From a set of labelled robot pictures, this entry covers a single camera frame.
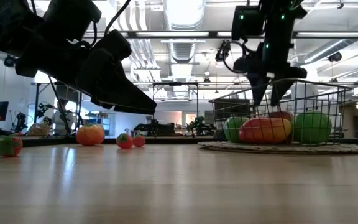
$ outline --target wire basket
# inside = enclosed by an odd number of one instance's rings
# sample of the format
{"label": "wire basket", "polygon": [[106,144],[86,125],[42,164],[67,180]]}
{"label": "wire basket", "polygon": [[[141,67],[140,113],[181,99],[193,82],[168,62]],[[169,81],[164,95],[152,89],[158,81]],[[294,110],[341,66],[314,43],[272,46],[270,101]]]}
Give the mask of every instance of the wire basket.
{"label": "wire basket", "polygon": [[[278,101],[278,89],[284,85],[291,88]],[[216,127],[223,130],[230,142],[340,144],[343,105],[351,90],[346,86],[288,78],[209,102],[213,104]],[[263,94],[261,101],[254,100],[258,94]]]}

